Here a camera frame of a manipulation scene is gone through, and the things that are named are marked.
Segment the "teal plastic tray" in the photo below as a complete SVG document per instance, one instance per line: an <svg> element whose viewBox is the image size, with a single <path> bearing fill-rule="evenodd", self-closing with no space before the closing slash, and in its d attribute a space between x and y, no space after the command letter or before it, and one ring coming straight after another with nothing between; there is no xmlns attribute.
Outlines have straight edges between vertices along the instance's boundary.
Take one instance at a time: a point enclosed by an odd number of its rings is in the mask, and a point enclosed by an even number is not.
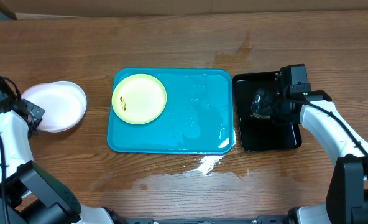
<svg viewBox="0 0 368 224"><path fill-rule="evenodd" d="M129 124L110 112L107 143L116 152L225 154L234 144L232 78L224 70L124 68L114 86L135 74L162 82L167 104L147 124Z"/></svg>

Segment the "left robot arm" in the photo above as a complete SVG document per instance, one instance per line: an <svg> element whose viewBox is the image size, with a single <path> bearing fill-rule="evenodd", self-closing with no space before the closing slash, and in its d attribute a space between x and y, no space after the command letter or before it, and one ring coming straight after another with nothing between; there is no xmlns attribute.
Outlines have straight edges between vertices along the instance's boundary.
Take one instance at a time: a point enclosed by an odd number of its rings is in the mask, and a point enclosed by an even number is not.
<svg viewBox="0 0 368 224"><path fill-rule="evenodd" d="M0 77L0 223L76 223L81 205L34 162L29 139L45 111Z"/></svg>

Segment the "green yellow sponge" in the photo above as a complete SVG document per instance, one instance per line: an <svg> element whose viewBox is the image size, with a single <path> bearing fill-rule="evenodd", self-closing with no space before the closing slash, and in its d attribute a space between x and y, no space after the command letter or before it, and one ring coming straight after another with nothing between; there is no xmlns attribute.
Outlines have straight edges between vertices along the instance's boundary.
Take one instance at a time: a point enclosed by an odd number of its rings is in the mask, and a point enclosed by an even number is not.
<svg viewBox="0 0 368 224"><path fill-rule="evenodd" d="M262 114L257 114L257 113L252 113L252 117L253 118L258 118L258 119L270 119L270 115L262 115Z"/></svg>

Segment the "white plate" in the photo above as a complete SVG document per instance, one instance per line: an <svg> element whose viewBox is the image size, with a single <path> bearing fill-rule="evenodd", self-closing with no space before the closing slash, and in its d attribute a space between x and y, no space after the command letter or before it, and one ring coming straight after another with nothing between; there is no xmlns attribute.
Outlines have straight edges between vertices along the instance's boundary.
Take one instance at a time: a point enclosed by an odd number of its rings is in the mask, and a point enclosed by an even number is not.
<svg viewBox="0 0 368 224"><path fill-rule="evenodd" d="M72 109L72 112L74 112L75 115L68 116L70 124L64 122L64 127L61 130L58 130L58 132L62 132L75 127L82 120L87 109L87 97L83 89L76 83L63 80L54 82L53 84L67 88L76 98L76 102L78 103L78 106Z"/></svg>
<svg viewBox="0 0 368 224"><path fill-rule="evenodd" d="M50 133L58 133L64 122L70 124L68 116L75 115L72 109L78 106L76 98L67 88L53 83L33 86L22 97L45 110L38 129Z"/></svg>

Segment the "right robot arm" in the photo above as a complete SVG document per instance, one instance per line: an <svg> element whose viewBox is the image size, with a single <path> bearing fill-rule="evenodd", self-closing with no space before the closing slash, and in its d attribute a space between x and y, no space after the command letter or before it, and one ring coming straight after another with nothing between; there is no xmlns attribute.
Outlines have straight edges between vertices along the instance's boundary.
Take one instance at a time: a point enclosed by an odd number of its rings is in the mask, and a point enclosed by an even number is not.
<svg viewBox="0 0 368 224"><path fill-rule="evenodd" d="M304 64L282 67L274 87L256 91L252 116L302 125L334 164L325 202L291 209L287 222L368 223L368 142L344 120L325 91L312 90Z"/></svg>

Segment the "yellow plate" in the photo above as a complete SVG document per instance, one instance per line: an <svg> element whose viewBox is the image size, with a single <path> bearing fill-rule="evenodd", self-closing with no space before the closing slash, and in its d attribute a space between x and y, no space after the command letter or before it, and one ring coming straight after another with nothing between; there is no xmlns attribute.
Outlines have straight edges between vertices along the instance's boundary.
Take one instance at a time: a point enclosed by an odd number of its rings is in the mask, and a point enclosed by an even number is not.
<svg viewBox="0 0 368 224"><path fill-rule="evenodd" d="M147 124L157 119L167 104L162 82L148 74L134 74L113 90L111 104L118 118L129 124Z"/></svg>

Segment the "black rectangular tray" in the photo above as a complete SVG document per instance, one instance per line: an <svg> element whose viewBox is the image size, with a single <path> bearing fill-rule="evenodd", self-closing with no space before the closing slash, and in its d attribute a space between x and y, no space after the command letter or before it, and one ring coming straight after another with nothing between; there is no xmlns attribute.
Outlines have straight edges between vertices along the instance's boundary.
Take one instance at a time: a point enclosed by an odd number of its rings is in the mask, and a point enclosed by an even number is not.
<svg viewBox="0 0 368 224"><path fill-rule="evenodd" d="M232 78L241 145L245 151L280 151L296 149L302 144L299 125L275 124L269 119L251 116L251 104L258 89L278 90L275 82L276 73L276 71L245 73Z"/></svg>

